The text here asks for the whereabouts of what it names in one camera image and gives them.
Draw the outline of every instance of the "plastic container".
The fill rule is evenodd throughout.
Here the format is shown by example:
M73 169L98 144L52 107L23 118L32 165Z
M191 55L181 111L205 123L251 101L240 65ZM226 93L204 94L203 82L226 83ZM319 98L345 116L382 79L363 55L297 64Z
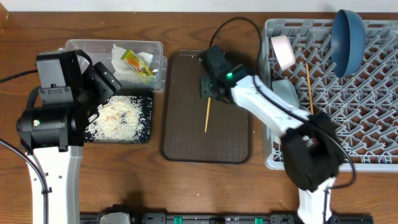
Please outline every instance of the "plastic container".
M113 45L124 49L131 49L135 53L146 52L154 58L149 68L153 77L142 77L142 82L132 83L120 80L123 88L137 88L151 91L163 91L165 88L167 59L163 56L163 44L158 41L139 40L68 40L65 50L80 49L88 54L93 63L102 62L110 72L114 73L112 66Z
M300 108L309 111L305 62L310 66L315 111L326 112L343 149L358 171L398 172L398 21L363 20L365 56L358 71L338 78L331 60L333 20L269 19L262 32L261 75L271 80L289 79L297 92ZM280 69L271 37L286 35L296 63ZM284 169L280 144L263 125L264 163ZM349 164L340 170L351 171Z

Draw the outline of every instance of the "white cup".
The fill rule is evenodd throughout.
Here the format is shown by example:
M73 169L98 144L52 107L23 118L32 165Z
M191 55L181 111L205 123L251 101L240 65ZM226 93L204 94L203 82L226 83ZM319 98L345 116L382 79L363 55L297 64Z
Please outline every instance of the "white cup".
M276 54L276 59L278 60L282 70L286 70L290 66L294 65L296 58L294 57L289 38L285 35L271 37L271 43Z

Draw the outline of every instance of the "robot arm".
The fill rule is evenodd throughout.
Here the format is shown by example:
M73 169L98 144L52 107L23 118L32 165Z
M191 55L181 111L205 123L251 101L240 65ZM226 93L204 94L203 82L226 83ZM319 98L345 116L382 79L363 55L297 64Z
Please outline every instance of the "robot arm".
M213 97L247 109L280 138L286 173L299 188L298 215L302 221L306 224L323 223L325 200L325 216L329 219L330 194L325 198L325 191L333 186L343 155L339 147L311 128L311 125L316 125L328 133L335 133L329 117L325 113L311 115L288 104L266 87L257 75L248 75L242 65L232 66L218 46L202 52L200 62L208 72L201 77L202 98ZM259 91L274 102L267 100ZM274 103L308 122L292 118ZM317 142L308 147L305 140L312 137Z
M78 56L89 66L82 73ZM33 224L44 222L42 191L48 192L47 224L80 222L79 172L83 133L99 104L121 88L101 63L92 64L82 50L46 52L37 56L41 87L29 95L17 123L21 148L44 174L48 189L28 166L32 183ZM37 96L43 103L33 108Z
M308 120L308 116L310 115L309 112L300 110L286 103L286 101L266 87L258 76L255 76L254 79L263 93L274 99L285 109L290 110L305 120ZM296 129L303 125L301 121L291 118L260 95L257 92L256 87L253 85L253 78L251 76L246 76L238 81L236 86L231 89L231 94L233 101L238 106L245 108L254 116L259 118L280 138L286 134L286 130L289 128ZM300 199L298 216L305 224L321 224L323 222L323 206L325 204L325 200L326 219L331 217L330 194L325 198L325 190L327 187L333 186L335 179L335 177L328 178L313 192L302 189L298 190L298 196Z

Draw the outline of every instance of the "green led light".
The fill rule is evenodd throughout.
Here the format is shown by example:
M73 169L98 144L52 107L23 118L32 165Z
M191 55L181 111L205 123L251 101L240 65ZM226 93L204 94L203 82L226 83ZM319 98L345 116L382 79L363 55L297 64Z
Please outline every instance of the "green led light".
M255 223L255 224L263 224L262 218L255 218L255 219L254 219L254 223Z
M228 74L226 74L226 78L232 78L232 72L229 72Z
M174 224L182 224L182 217L174 217Z

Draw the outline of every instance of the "blue bowl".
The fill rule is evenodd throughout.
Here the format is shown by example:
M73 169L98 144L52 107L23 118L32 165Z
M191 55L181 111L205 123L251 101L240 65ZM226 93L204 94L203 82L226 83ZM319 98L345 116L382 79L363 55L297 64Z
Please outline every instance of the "blue bowl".
M336 62L336 76L341 78L356 72L365 54L366 36L361 17L349 10L339 10L331 30L331 55Z

